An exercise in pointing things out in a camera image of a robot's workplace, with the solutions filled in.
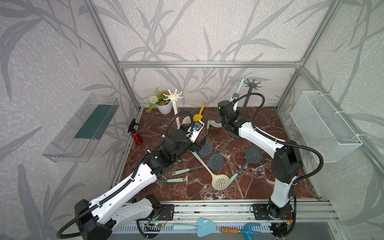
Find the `large cream skimmer green handle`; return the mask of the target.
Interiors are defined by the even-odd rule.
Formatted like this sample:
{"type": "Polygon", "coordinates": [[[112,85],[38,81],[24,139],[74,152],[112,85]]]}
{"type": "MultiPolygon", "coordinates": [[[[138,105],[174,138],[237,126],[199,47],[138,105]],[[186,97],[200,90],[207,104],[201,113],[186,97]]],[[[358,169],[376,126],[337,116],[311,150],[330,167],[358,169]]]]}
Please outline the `large cream skimmer green handle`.
{"type": "Polygon", "coordinates": [[[215,190],[221,191],[226,189],[230,184],[230,178],[226,175],[215,175],[211,169],[203,162],[203,160],[199,157],[196,152],[192,152],[192,154],[196,157],[196,159],[205,167],[205,169],[212,176],[212,187],[215,190]]]}

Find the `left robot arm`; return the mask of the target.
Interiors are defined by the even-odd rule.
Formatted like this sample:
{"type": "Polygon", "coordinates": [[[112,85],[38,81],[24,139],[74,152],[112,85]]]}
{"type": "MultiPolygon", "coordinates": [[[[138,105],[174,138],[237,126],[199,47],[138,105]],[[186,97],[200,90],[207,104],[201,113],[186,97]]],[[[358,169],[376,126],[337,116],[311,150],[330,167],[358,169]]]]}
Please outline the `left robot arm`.
{"type": "Polygon", "coordinates": [[[165,135],[162,142],[145,154],[134,171],[119,184],[91,201],[80,200],[75,205],[75,219],[71,222],[78,227],[78,233],[64,234],[60,230],[57,238],[106,240],[120,226],[149,217],[160,205],[155,197],[130,205],[127,202],[170,171],[186,152],[200,150],[204,143],[197,141],[199,134],[196,127],[181,127],[165,135]]]}

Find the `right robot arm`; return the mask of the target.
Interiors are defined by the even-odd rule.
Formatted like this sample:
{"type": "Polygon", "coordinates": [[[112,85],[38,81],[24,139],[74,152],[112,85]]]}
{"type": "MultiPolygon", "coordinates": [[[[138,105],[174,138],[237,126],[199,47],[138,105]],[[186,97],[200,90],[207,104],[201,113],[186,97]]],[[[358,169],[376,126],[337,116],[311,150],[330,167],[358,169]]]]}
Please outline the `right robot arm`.
{"type": "Polygon", "coordinates": [[[275,185],[269,205],[276,210],[286,207],[303,167],[300,151],[293,147],[295,142],[281,141],[254,127],[252,122],[234,111],[230,101],[219,102],[218,108],[221,123],[228,132],[250,141],[273,158],[275,185]]]}

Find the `grey skimmer near right arm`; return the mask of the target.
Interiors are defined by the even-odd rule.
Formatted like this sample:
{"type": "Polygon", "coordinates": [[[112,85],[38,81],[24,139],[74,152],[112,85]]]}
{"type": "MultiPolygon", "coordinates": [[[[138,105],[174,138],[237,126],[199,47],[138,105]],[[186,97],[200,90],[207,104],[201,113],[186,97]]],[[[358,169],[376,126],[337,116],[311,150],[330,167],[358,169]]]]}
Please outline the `grey skimmer near right arm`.
{"type": "Polygon", "coordinates": [[[251,147],[246,150],[246,163],[230,178],[229,184],[231,184],[235,178],[242,172],[242,170],[249,164],[258,164],[263,159],[263,152],[260,148],[251,147]]]}

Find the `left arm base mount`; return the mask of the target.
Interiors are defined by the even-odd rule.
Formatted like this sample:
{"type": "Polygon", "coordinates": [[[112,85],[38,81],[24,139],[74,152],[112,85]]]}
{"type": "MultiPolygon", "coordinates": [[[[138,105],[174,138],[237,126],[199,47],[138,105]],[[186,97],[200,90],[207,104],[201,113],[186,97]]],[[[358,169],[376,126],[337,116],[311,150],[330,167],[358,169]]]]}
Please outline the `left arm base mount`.
{"type": "Polygon", "coordinates": [[[171,221],[174,218],[175,205],[161,204],[154,207],[153,211],[147,217],[148,220],[171,221]]]}

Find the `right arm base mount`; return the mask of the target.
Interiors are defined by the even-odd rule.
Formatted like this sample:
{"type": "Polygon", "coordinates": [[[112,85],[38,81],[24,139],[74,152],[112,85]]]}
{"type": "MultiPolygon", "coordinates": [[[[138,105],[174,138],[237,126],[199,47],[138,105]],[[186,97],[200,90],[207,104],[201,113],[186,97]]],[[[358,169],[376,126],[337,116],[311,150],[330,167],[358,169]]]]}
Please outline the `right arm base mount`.
{"type": "Polygon", "coordinates": [[[293,217],[293,207],[287,204],[283,208],[271,207],[269,204],[253,204],[250,211],[254,214],[255,220],[284,221],[288,222],[293,217]]]}

